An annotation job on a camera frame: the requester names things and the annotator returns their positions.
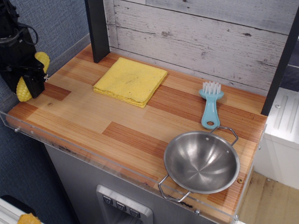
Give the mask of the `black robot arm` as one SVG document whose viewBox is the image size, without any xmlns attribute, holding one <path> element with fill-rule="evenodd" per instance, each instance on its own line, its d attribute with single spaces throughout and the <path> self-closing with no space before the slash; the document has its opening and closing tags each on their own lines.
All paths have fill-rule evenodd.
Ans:
<svg viewBox="0 0 299 224">
<path fill-rule="evenodd" d="M 0 75 L 20 102 L 37 98 L 49 77 L 49 56 L 37 52 L 32 27 L 19 23 L 16 7 L 8 0 L 0 2 Z"/>
</svg>

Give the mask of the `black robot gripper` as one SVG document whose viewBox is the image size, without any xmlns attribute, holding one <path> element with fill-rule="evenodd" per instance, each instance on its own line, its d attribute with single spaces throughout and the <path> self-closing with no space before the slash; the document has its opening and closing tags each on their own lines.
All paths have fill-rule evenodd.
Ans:
<svg viewBox="0 0 299 224">
<path fill-rule="evenodd" d="M 32 98 L 37 98 L 45 90 L 44 66 L 35 59 L 36 53 L 28 29 L 13 29 L 11 35 L 0 39 L 0 75 L 13 93 L 16 93 L 22 72 L 27 71 L 40 74 L 23 77 Z"/>
</svg>

